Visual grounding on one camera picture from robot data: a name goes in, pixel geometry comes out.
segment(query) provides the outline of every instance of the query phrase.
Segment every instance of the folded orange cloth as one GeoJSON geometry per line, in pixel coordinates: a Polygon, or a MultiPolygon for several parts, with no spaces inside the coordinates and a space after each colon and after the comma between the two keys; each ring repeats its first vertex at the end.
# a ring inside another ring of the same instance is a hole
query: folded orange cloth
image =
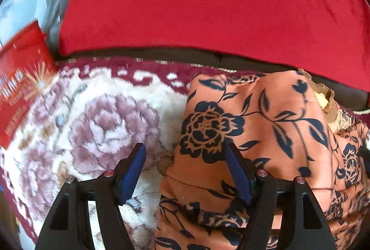
{"type": "MultiPolygon", "coordinates": [[[[234,142],[276,178],[306,178],[328,219],[337,249],[347,249],[370,201],[358,148],[368,133],[354,123],[333,133],[301,71],[192,81],[175,160],[160,183],[156,249],[235,249],[248,222],[225,162],[234,142]]],[[[278,242],[276,209],[269,249],[278,242]]]]}

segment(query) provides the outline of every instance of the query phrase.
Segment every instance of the red blanket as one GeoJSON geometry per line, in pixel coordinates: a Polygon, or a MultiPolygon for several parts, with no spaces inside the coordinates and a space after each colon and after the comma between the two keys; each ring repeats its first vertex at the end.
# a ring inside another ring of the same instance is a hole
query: red blanket
{"type": "Polygon", "coordinates": [[[370,91],[369,16],[365,0],[70,0],[60,50],[198,47],[370,91]]]}

